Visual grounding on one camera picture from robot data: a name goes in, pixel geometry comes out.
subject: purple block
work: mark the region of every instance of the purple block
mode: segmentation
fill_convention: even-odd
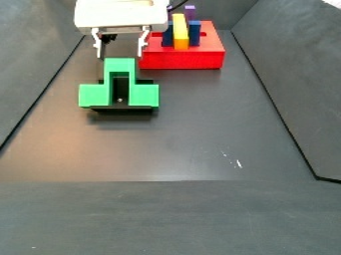
[[[184,17],[186,21],[195,19],[195,6],[194,5],[184,5]]]
[[[168,12],[168,21],[171,21],[171,12]]]

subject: gray wall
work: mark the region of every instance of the gray wall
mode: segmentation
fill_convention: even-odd
[[[232,33],[315,174],[341,179],[341,10],[259,0]]]
[[[0,0],[0,146],[80,42],[75,3]]]
[[[199,19],[214,21],[218,29],[231,29],[258,0],[190,0]]]

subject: green arch block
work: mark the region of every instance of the green arch block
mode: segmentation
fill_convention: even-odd
[[[159,107],[159,85],[136,84],[136,61],[132,58],[108,58],[104,60],[104,83],[81,84],[79,89],[79,106],[81,108],[113,105],[113,77],[128,74],[128,106]]]

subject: white speck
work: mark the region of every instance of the white speck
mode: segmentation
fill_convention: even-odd
[[[223,156],[227,156],[222,150],[220,150],[220,154],[222,154]]]
[[[239,163],[239,160],[236,160],[236,164],[238,164],[239,168],[242,168],[242,165],[240,165],[240,163]]]

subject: red base block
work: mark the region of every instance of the red base block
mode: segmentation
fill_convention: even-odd
[[[162,47],[163,34],[152,32],[139,61],[140,69],[219,69],[224,49],[211,21],[200,21],[199,46],[176,51]]]

